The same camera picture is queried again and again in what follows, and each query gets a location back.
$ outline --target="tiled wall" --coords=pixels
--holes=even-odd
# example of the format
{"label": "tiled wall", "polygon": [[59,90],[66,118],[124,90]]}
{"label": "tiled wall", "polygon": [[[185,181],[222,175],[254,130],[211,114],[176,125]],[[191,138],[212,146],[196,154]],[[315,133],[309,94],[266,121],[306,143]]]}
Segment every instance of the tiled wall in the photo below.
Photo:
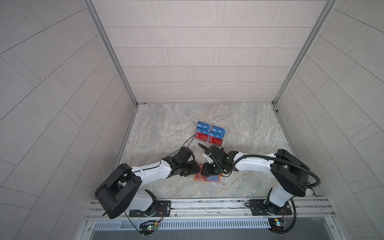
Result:
{"label": "tiled wall", "polygon": [[0,2],[0,239],[71,238],[133,103],[81,0]]}
{"label": "tiled wall", "polygon": [[277,108],[349,239],[384,239],[384,1],[339,0]]}
{"label": "tiled wall", "polygon": [[93,0],[138,102],[272,101],[325,1]]}

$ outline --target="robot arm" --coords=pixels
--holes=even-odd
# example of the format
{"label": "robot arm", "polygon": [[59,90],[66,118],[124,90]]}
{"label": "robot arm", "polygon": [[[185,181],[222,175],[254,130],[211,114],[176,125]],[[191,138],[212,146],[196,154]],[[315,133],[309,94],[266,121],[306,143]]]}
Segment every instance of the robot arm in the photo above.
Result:
{"label": "robot arm", "polygon": [[[205,147],[203,156],[208,160],[203,165],[204,176],[229,174],[231,171],[253,170],[273,174],[279,184],[272,188],[263,202],[263,210],[277,215],[286,202],[294,196],[304,196],[307,187],[320,184],[320,179],[310,172],[300,160],[285,150],[266,156],[246,155],[231,151],[228,154],[223,148]],[[173,157],[165,157],[160,162],[143,167],[129,167],[121,164],[96,190],[95,196],[109,218],[115,218],[125,210],[140,210],[151,215],[157,206],[156,197],[149,191],[138,192],[141,185],[174,175],[189,176],[200,171],[193,152],[181,147]],[[309,175],[317,182],[307,186]]]}

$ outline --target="mounting plate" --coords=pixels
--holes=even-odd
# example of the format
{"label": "mounting plate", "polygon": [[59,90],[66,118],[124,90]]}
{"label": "mounting plate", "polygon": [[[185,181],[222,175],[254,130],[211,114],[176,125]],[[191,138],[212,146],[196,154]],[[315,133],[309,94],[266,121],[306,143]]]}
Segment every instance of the mounting plate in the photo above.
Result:
{"label": "mounting plate", "polygon": [[[164,211],[164,215],[160,214],[159,211],[155,211],[155,213],[150,217],[169,217],[170,214],[170,201],[159,201],[157,207]],[[149,217],[144,214],[143,211],[140,210],[130,210],[129,217]]]}
{"label": "mounting plate", "polygon": [[[251,205],[254,205],[258,208],[258,209],[251,208],[252,216],[275,216],[275,215],[269,214],[267,210],[264,210],[264,203],[263,202],[264,202],[264,199],[251,199],[251,200],[249,200],[249,203]],[[280,209],[278,215],[282,216],[283,210],[287,215],[292,215],[291,206],[289,205],[288,202],[286,202],[284,204],[284,206]]]}

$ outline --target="vented panel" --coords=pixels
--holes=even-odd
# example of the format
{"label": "vented panel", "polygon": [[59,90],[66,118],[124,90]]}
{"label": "vented panel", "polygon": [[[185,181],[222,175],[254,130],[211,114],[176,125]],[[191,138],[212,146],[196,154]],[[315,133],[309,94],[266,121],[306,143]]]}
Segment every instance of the vented panel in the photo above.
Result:
{"label": "vented panel", "polygon": [[[267,218],[164,219],[159,230],[271,228]],[[96,221],[94,230],[135,230],[128,220]]]}

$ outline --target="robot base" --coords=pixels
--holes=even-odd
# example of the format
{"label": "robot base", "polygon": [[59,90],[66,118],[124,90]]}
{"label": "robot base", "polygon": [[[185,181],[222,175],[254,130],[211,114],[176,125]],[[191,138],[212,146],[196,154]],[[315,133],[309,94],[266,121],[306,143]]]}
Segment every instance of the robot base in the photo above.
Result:
{"label": "robot base", "polygon": [[160,214],[159,211],[155,211],[153,215],[147,216],[144,211],[130,210],[129,217],[169,217],[170,201],[159,201],[156,208],[160,208],[163,212]]}
{"label": "robot base", "polygon": [[[271,216],[271,214],[268,212],[268,209],[266,208],[264,204],[263,199],[251,199],[249,200],[249,204],[251,207],[252,216]],[[292,210],[288,202],[284,204],[283,207],[281,207],[276,215],[292,215]]]}

